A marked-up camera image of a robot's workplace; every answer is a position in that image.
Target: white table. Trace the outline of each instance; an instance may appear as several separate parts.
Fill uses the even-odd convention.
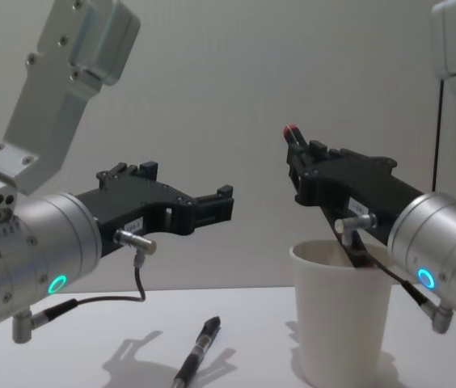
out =
[[[57,295],[35,311],[69,297]],[[294,290],[219,289],[149,292],[145,304],[81,306],[11,342],[0,324],[0,387],[167,388],[203,322],[222,330],[192,388],[306,388],[298,363]],[[456,388],[456,318],[436,335],[415,303],[394,287],[380,363],[381,388]]]

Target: black cable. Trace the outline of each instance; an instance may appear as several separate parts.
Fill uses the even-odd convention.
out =
[[[77,301],[77,303],[78,305],[86,305],[87,303],[106,301],[142,302],[139,297],[89,297],[88,299]]]
[[[144,290],[143,285],[141,285],[140,268],[134,269],[134,280],[137,282],[137,288],[138,288],[138,292],[140,293],[141,301],[145,302],[146,301],[146,291]]]
[[[54,307],[49,307],[48,309],[43,310],[41,313],[45,314],[50,321],[53,321],[55,318],[61,317],[63,314],[73,310],[75,307],[81,305],[86,305],[87,303],[94,302],[107,302],[107,301],[120,301],[120,302],[138,302],[142,303],[146,300],[146,291],[141,285],[140,279],[140,268],[134,269],[134,280],[137,283],[138,291],[140,292],[140,297],[89,297],[87,299],[82,299],[78,301],[77,299],[70,299],[66,302],[62,302]]]
[[[438,100],[438,119],[437,119],[437,144],[435,145],[435,159],[433,162],[433,184],[431,191],[437,190],[437,173],[438,173],[438,155],[440,153],[440,135],[441,135],[441,115],[444,107],[444,81],[440,81],[440,97]]]
[[[381,271],[383,271],[384,273],[386,273],[389,277],[393,278],[394,280],[398,281],[399,283],[403,283],[404,280],[402,277],[400,277],[399,275],[397,275],[396,273],[393,273],[392,271],[390,271],[388,269],[388,267],[386,265],[384,265],[383,263],[381,263],[378,259],[376,259],[375,257],[373,257],[368,251],[364,251],[363,252],[364,256],[366,256],[367,259],[370,259],[374,262],[374,264],[377,266],[377,268],[379,268]]]
[[[381,263],[368,251],[357,251],[354,253],[366,256],[366,258],[374,262],[377,268],[386,273],[392,279],[398,281],[400,285],[402,285],[403,289],[405,289],[406,292],[410,295],[410,297],[413,298],[417,305],[422,306],[423,304],[427,303],[428,298],[421,291],[416,289],[416,287],[410,281],[405,280],[396,273],[390,271],[390,269],[388,269],[383,263]]]

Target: paper cup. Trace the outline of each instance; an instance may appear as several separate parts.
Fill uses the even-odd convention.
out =
[[[382,248],[369,252],[391,266]],[[369,388],[376,378],[392,280],[348,266],[336,241],[300,243],[293,259],[302,368],[316,388]]]

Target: metal bracket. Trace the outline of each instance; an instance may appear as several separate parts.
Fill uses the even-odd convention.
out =
[[[118,80],[139,28],[121,2],[54,2],[0,143],[0,179],[29,195],[59,171],[88,100]]]

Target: silver cylindrical joint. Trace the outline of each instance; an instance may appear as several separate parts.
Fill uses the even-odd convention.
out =
[[[137,236],[126,230],[118,230],[115,233],[115,242],[125,247],[132,247],[139,251],[144,251],[147,255],[152,255],[156,252],[156,242]]]
[[[441,298],[445,309],[433,325],[443,328],[456,310],[456,199],[433,193],[414,200],[394,224],[388,249],[402,268]]]
[[[70,195],[18,207],[0,225],[0,321],[90,273],[101,241],[94,218]]]

